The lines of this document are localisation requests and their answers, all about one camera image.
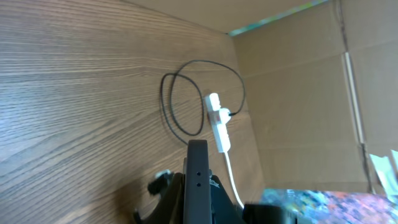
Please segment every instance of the wooden panel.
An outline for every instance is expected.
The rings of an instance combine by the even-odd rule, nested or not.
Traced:
[[[231,32],[276,16],[310,0],[125,0],[220,32]]]
[[[182,170],[186,146],[159,111],[162,75],[203,58],[236,68],[231,39],[188,22],[112,0],[0,2],[0,220],[115,223],[157,203],[155,172]],[[185,72],[235,110],[241,84],[225,69]],[[177,117],[198,127],[194,88],[179,80]],[[263,188],[245,107],[228,125],[231,162],[245,201]],[[233,198],[210,125],[210,167]]]

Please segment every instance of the cardboard wall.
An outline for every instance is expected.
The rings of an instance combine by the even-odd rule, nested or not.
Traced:
[[[398,1],[343,1],[368,151],[398,151]],[[377,184],[372,170],[373,182]]]
[[[311,0],[124,0],[220,32],[230,32]]]
[[[366,192],[335,4],[234,43],[267,187]]]

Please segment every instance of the coiled black cable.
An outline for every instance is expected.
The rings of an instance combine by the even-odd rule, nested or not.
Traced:
[[[227,68],[228,70],[232,71],[232,72],[233,72],[236,76],[238,76],[238,78],[240,79],[240,81],[241,81],[241,83],[242,83],[242,88],[243,88],[242,103],[241,103],[241,106],[239,107],[239,109],[238,109],[236,112],[230,113],[230,114],[229,114],[230,116],[234,116],[234,115],[238,114],[238,113],[242,110],[242,107],[243,107],[243,105],[244,105],[244,100],[245,100],[245,98],[246,98],[246,89],[245,89],[245,87],[244,87],[244,82],[243,82],[242,76],[241,76],[238,72],[236,72],[235,70],[233,70],[232,68],[230,68],[230,67],[228,67],[228,66],[226,66],[226,65],[223,65],[222,63],[214,62],[214,61],[211,61],[211,60],[191,60],[191,61],[189,61],[189,62],[183,64],[175,73],[166,73],[166,74],[162,77],[162,81],[160,82],[160,102],[161,102],[161,106],[162,106],[163,115],[164,115],[164,118],[165,118],[165,120],[166,120],[167,126],[169,127],[169,129],[171,130],[171,132],[175,135],[175,137],[177,137],[181,142],[183,142],[183,143],[186,144],[186,145],[188,145],[188,142],[186,142],[184,139],[182,139],[182,138],[173,130],[173,127],[172,127],[172,125],[170,124],[169,119],[167,118],[167,113],[166,113],[166,109],[165,109],[165,106],[164,106],[163,88],[164,88],[164,81],[165,81],[165,78],[166,78],[167,76],[169,76],[169,75],[172,75],[172,76],[173,76],[173,79],[172,79],[172,82],[171,82],[171,84],[170,84],[170,92],[169,92],[169,110],[170,110],[170,115],[171,115],[171,117],[172,117],[172,119],[173,119],[173,122],[174,122],[174,124],[177,126],[177,128],[178,128],[179,130],[181,130],[183,133],[185,133],[186,135],[189,135],[189,136],[197,136],[197,135],[199,135],[199,134],[201,133],[201,131],[202,131],[202,129],[203,129],[203,125],[204,125],[204,123],[205,123],[205,106],[204,106],[204,104],[203,104],[203,97],[202,97],[201,91],[200,91],[200,89],[199,89],[199,86],[198,86],[191,78],[186,77],[185,75],[181,75],[181,74],[180,74],[180,72],[181,72],[187,65],[189,65],[189,64],[191,64],[191,63],[195,63],[195,62],[212,63],[212,64],[215,64],[215,65],[222,66],[222,67]],[[175,115],[174,115],[173,104],[172,104],[172,99],[173,99],[173,97],[172,97],[172,96],[173,96],[173,87],[174,87],[175,79],[176,79],[177,77],[184,78],[184,79],[188,80],[190,83],[192,83],[192,85],[197,89],[197,91],[198,91],[198,93],[199,93],[199,96],[200,96],[200,104],[201,104],[201,122],[200,122],[199,130],[198,130],[197,132],[195,132],[195,133],[190,133],[190,132],[188,132],[187,130],[185,130],[183,127],[181,127],[180,123],[177,121],[177,119],[176,119],[176,117],[175,117]]]

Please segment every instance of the white cable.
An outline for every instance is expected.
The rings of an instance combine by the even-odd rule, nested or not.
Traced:
[[[224,152],[224,156],[225,156],[226,166],[228,168],[229,180],[231,181],[232,190],[234,191],[236,201],[238,202],[239,206],[243,209],[244,205],[241,199],[239,198],[238,191],[236,191],[234,176],[232,174],[231,162],[229,161],[228,152]]]

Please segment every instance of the multicolored cloth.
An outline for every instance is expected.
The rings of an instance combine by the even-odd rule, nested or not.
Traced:
[[[398,223],[398,205],[381,195],[265,189],[261,203],[278,205],[313,223]]]

